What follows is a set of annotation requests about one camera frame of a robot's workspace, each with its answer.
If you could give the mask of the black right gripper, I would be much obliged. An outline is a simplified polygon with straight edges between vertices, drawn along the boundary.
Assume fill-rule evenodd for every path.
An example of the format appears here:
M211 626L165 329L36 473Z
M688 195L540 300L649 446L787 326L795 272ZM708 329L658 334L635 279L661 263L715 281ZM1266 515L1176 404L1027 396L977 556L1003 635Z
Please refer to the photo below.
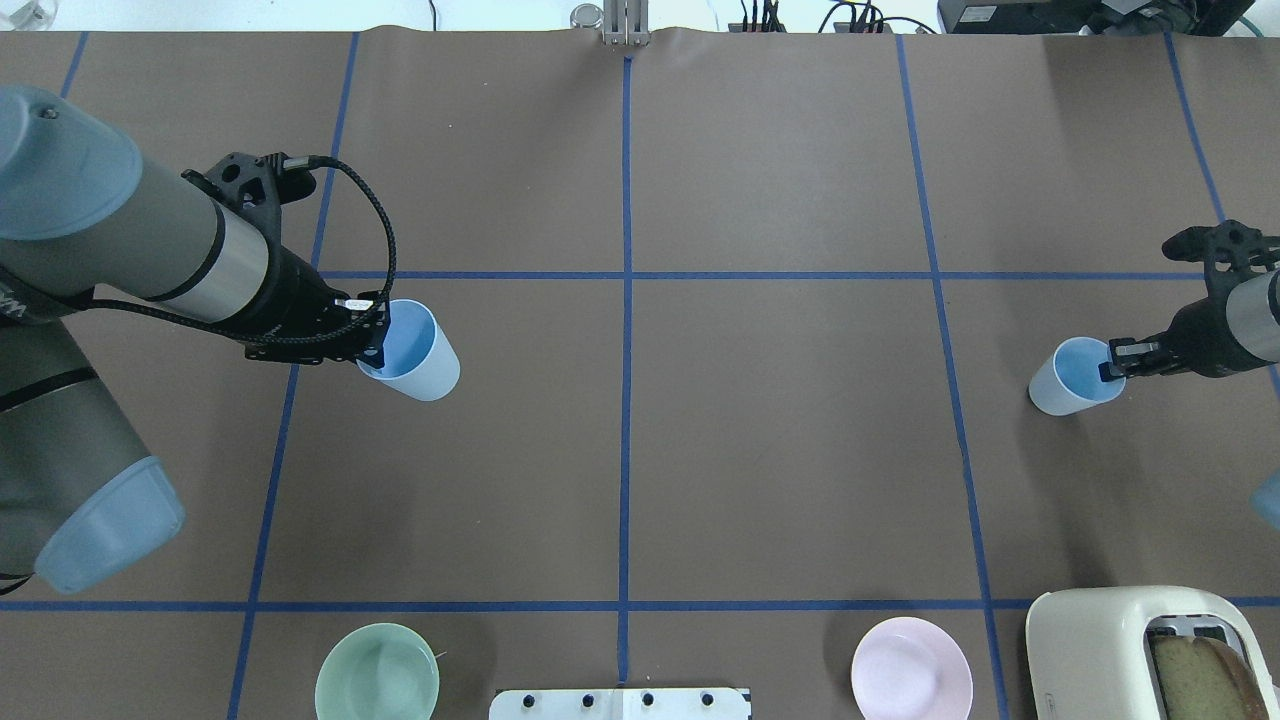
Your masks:
M1110 360L1098 365L1102 383L1187 372L1225 378L1251 369L1251 355L1230 332L1225 304L1213 299L1180 309L1166 331L1143 340L1111 340L1108 350Z

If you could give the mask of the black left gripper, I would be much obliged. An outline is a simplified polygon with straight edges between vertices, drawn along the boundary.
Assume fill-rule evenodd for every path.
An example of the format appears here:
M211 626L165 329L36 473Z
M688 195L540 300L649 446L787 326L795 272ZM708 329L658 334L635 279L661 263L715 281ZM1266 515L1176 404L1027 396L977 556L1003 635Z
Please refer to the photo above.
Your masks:
M319 272L289 249L269 251L264 283L243 310L244 357L261 363L319 365L361 361L387 364L390 286L352 296L329 286Z

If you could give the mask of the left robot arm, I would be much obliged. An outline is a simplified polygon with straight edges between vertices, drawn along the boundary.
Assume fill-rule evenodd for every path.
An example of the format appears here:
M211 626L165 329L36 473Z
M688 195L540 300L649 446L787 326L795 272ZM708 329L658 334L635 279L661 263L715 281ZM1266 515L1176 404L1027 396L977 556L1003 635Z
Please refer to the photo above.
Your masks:
M326 155L229 152L174 172L31 85L3 87L3 592L74 594L173 539L186 510L65 320L119 311L220 336L248 360L384 363L397 247L370 186ZM349 178L387 237L351 295L283 243L315 172Z

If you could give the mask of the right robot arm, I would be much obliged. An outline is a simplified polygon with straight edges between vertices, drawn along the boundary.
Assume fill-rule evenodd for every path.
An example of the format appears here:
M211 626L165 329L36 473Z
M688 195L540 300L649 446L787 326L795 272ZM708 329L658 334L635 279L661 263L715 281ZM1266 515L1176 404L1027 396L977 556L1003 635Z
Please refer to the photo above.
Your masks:
M1204 272L1204 297L1179 309L1169 327L1143 340L1110 340L1096 374L1103 383L1193 373L1222 379L1276 366L1277 270Z

